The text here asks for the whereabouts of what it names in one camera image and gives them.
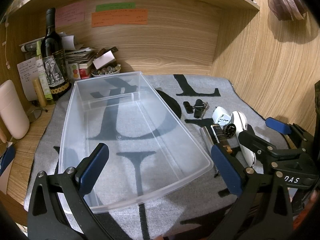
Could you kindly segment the round black watch dial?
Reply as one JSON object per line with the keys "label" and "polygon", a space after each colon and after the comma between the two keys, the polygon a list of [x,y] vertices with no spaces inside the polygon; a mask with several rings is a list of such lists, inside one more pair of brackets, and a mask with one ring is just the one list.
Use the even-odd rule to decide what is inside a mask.
{"label": "round black watch dial", "polygon": [[223,127],[224,135],[227,139],[232,138],[236,133],[236,126],[233,123],[228,123]]}

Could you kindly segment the white handheld massager device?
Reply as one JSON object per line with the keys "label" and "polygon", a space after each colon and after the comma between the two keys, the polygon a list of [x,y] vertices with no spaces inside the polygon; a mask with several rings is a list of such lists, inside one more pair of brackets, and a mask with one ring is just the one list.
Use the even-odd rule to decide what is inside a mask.
{"label": "white handheld massager device", "polygon": [[253,168],[256,162],[255,153],[247,148],[248,123],[244,113],[240,111],[233,111],[231,114],[231,123],[236,127],[236,138],[238,140],[242,155],[248,167]]}

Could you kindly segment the silver metal cylinder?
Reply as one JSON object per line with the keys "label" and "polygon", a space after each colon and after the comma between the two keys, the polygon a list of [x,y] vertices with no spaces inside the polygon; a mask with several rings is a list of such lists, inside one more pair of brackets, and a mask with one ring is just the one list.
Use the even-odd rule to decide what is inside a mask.
{"label": "silver metal cylinder", "polygon": [[205,126],[201,127],[200,133],[201,133],[202,139],[206,145],[208,154],[211,155],[211,150],[212,150],[212,147],[214,146],[214,143],[213,143],[212,137],[210,136],[210,133],[209,133],[207,127],[205,127]]}

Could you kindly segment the black clip-on microphone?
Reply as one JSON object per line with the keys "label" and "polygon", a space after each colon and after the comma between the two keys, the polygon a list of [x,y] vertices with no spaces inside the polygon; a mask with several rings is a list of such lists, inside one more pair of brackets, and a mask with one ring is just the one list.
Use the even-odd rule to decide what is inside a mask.
{"label": "black clip-on microphone", "polygon": [[209,107],[208,102],[204,102],[201,99],[197,99],[195,101],[195,105],[193,106],[193,108],[194,108],[194,118],[202,119],[204,117],[208,107]]}

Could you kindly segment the clear plastic storage bin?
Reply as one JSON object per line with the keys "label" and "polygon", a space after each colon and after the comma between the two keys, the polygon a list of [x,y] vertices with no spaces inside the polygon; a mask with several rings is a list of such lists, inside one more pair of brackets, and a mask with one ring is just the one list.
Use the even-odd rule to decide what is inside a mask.
{"label": "clear plastic storage bin", "polygon": [[92,191],[93,213],[160,198],[205,174],[213,162],[140,72],[76,81],[62,130],[59,172],[99,143],[109,149]]}

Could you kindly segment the pink insulated mug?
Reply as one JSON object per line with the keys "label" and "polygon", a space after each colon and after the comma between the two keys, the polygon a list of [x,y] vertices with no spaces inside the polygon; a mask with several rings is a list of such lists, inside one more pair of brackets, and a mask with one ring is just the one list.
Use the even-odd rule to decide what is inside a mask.
{"label": "pink insulated mug", "polygon": [[16,140],[23,138],[29,130],[29,119],[11,80],[1,84],[1,119]]}

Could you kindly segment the beige lip balm tube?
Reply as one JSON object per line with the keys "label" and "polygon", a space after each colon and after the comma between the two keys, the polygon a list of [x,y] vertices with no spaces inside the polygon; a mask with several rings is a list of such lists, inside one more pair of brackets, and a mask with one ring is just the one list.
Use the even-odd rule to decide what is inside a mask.
{"label": "beige lip balm tube", "polygon": [[42,86],[41,86],[39,78],[38,77],[34,78],[32,80],[32,83],[33,83],[33,87],[34,87],[35,93],[37,95],[38,101],[40,103],[40,106],[42,108],[46,107],[47,100],[46,100],[46,98],[44,96],[44,93],[43,93]]}

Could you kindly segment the green white spray bottle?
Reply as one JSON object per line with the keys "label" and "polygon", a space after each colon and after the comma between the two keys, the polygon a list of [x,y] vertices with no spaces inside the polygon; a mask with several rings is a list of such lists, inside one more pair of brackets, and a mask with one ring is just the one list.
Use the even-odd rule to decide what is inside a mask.
{"label": "green white spray bottle", "polygon": [[47,81],[47,74],[44,68],[43,59],[41,55],[41,41],[36,42],[36,65],[37,65],[39,80],[44,93],[44,97],[46,98],[47,103],[49,105],[52,105],[54,103],[54,100],[50,92],[50,88]]}

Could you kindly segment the stack of books and papers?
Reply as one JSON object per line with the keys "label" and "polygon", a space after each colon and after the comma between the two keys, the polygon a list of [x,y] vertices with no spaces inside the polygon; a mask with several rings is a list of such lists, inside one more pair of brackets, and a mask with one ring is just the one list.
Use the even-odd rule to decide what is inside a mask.
{"label": "stack of books and papers", "polygon": [[95,49],[78,43],[74,35],[67,35],[65,32],[61,32],[59,35],[62,38],[62,45],[65,50],[69,78],[71,80],[79,80],[81,79],[80,65],[87,64],[87,66],[91,66],[95,56]]}

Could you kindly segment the dark wine bottle elephant label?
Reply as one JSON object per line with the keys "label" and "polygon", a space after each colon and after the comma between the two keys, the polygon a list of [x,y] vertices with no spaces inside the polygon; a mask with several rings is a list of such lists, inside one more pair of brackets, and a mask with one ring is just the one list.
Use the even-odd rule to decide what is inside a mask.
{"label": "dark wine bottle elephant label", "polygon": [[55,30],[55,8],[46,12],[46,35],[41,42],[41,55],[50,92],[57,101],[71,88],[62,37]]}

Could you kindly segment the white card box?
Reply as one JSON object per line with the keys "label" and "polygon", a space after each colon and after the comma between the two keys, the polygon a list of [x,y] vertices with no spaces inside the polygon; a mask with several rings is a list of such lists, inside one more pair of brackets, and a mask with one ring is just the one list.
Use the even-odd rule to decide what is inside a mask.
{"label": "white card box", "polygon": [[114,62],[115,60],[116,58],[114,57],[114,54],[112,53],[112,51],[109,50],[100,57],[94,59],[93,64],[96,69],[101,69],[109,63]]}

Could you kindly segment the orange paper note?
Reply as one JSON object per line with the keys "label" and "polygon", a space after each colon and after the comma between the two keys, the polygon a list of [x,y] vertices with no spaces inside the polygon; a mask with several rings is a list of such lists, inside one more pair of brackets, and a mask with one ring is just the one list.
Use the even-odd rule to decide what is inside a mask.
{"label": "orange paper note", "polygon": [[148,9],[117,9],[93,12],[91,27],[106,27],[119,24],[147,24]]}

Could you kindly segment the green paper note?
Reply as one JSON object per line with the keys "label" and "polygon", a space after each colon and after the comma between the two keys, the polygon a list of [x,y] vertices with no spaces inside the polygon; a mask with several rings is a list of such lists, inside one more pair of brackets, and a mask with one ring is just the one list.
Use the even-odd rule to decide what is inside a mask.
{"label": "green paper note", "polygon": [[121,3],[107,3],[100,4],[95,7],[96,12],[107,11],[107,10],[119,10],[119,9],[135,9],[135,2],[121,2]]}

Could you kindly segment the pink paper note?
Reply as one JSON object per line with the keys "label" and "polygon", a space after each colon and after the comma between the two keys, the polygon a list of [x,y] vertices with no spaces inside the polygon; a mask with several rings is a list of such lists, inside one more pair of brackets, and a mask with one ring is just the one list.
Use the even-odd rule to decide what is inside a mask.
{"label": "pink paper note", "polygon": [[55,26],[63,27],[85,19],[86,2],[75,2],[58,8],[55,14]]}

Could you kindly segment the blue booklet with keychain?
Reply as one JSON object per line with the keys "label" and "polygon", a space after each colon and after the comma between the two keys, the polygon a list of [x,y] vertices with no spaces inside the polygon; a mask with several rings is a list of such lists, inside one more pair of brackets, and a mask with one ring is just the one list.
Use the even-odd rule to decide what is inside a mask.
{"label": "blue booklet with keychain", "polygon": [[15,158],[15,148],[13,145],[11,145],[6,149],[5,153],[1,157],[0,176],[7,169],[7,167],[14,160],[14,158]]}

